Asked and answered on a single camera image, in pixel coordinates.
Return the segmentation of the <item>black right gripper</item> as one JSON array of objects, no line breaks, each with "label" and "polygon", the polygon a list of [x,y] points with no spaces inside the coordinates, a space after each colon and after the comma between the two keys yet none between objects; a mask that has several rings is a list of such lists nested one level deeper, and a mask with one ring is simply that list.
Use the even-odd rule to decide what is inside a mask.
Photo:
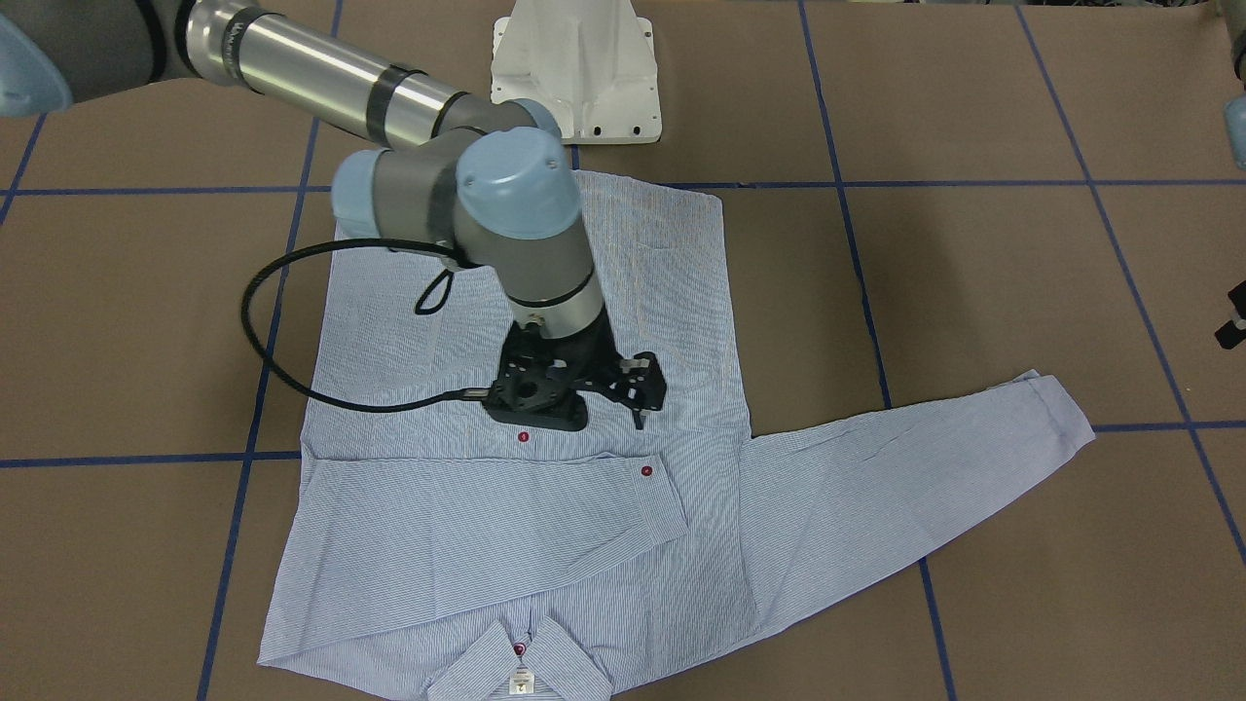
[{"label": "black right gripper", "polygon": [[513,324],[501,347],[503,425],[579,431],[589,421],[582,393],[622,405],[635,430],[667,408],[667,374],[655,354],[623,359],[609,315],[598,314],[568,337],[542,337],[535,324]]}]

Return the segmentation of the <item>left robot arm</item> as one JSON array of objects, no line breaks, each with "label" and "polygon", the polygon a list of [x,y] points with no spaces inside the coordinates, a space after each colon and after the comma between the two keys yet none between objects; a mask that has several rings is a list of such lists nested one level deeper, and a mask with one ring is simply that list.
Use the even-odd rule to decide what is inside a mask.
[{"label": "left robot arm", "polygon": [[[1232,67],[1234,78],[1241,85],[1241,93],[1225,103],[1221,115],[1234,166],[1245,171],[1245,1],[1212,1],[1212,5],[1227,29],[1229,66]],[[1242,345],[1245,339],[1245,281],[1235,285],[1227,298],[1232,305],[1232,315],[1229,322],[1216,329],[1215,337],[1224,350],[1232,350]]]}]

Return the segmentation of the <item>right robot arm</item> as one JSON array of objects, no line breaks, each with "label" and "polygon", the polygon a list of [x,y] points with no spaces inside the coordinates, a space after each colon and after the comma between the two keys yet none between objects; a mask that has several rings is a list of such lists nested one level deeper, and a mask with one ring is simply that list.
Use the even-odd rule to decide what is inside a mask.
[{"label": "right robot arm", "polygon": [[[366,139],[339,166],[331,203],[341,240],[268,263],[245,285],[240,327],[298,393],[359,413],[477,402],[503,425],[578,431],[586,393],[632,413],[667,403],[655,354],[619,354],[554,116],[533,100],[495,105],[426,72],[343,44],[253,1],[5,1],[2,115],[51,115],[173,78],[239,86]],[[300,383],[252,324],[269,276],[295,261],[383,248],[434,256],[454,276],[491,268],[512,313],[486,387],[392,405],[348,402]]]}]

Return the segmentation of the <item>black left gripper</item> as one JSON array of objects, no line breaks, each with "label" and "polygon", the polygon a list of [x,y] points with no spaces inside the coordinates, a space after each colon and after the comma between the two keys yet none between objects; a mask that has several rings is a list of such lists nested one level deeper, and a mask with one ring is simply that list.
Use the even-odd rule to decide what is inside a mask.
[{"label": "black left gripper", "polygon": [[1214,336],[1224,350],[1234,350],[1245,342],[1246,280],[1242,280],[1227,293],[1231,315],[1229,322],[1216,329]]}]

